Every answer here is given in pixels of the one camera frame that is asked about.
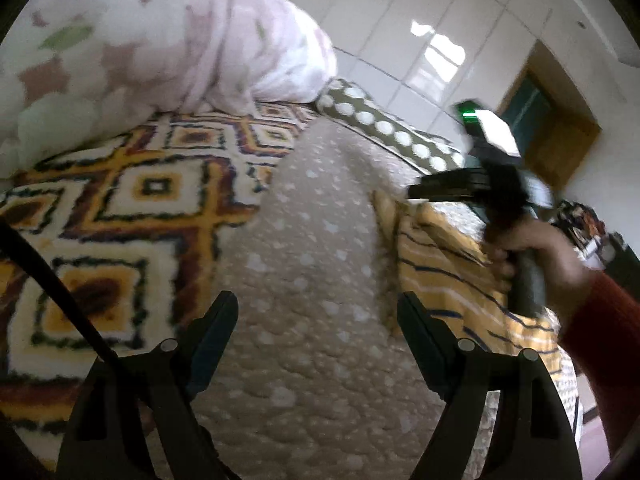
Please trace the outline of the person's right hand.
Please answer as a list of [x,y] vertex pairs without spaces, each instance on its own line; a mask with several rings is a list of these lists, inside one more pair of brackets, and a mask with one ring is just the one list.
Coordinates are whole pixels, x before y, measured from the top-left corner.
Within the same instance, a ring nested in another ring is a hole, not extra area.
[[531,249],[544,274],[548,307],[558,318],[568,318],[588,297],[597,271],[589,269],[566,236],[547,222],[524,217],[510,230],[485,229],[483,252],[500,292],[511,288],[515,266],[508,263],[509,252]]

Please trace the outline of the red sleeved right forearm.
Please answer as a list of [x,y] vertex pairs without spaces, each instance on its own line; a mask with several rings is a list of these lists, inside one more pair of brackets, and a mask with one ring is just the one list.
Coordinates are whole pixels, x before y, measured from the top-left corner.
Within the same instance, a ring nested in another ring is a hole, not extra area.
[[639,419],[638,302],[597,272],[562,328],[560,345],[586,375],[615,454]]

